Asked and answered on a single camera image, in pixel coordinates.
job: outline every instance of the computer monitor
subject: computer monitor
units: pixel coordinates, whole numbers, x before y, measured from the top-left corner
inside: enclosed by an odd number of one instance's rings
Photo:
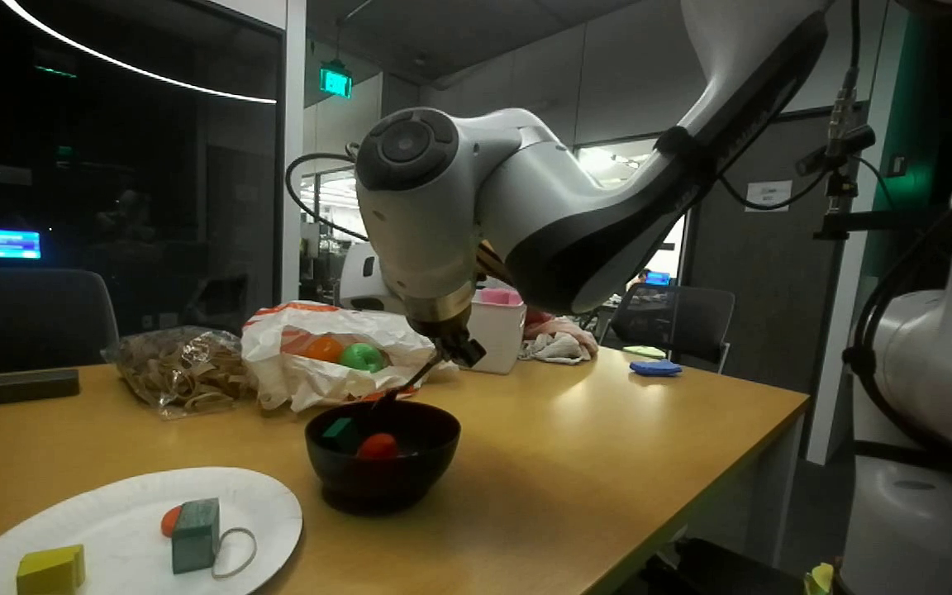
[[[0,227],[0,260],[42,260],[42,232]]]

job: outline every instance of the desk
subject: desk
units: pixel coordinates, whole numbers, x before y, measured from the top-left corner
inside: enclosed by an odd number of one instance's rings
[[[800,393],[716,372],[633,376],[618,350],[587,365],[439,372],[418,399],[462,421],[455,458],[424,502],[369,518],[322,502],[306,415],[246,403],[163,421],[114,365],[79,380],[79,395],[0,407],[0,533],[135,472],[249,466],[304,506],[269,592],[612,592],[802,412]]]

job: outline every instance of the yellow sponge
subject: yellow sponge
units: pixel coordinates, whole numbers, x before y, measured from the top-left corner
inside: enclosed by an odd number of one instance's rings
[[[16,595],[74,595],[82,577],[82,545],[39,549],[20,557]]]

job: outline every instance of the ceiling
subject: ceiling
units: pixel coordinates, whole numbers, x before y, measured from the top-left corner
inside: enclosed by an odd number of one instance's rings
[[[628,2],[639,0],[306,0],[312,56],[362,56],[434,81]]]

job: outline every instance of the food package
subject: food package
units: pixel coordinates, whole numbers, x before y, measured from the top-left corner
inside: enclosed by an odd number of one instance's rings
[[[407,316],[292,299],[249,316],[240,359],[265,410],[351,403],[409,380],[436,354]]]
[[[212,326],[164,326],[129,332],[108,346],[135,399],[158,410],[205,410],[252,399],[255,383],[240,359],[240,336]]]

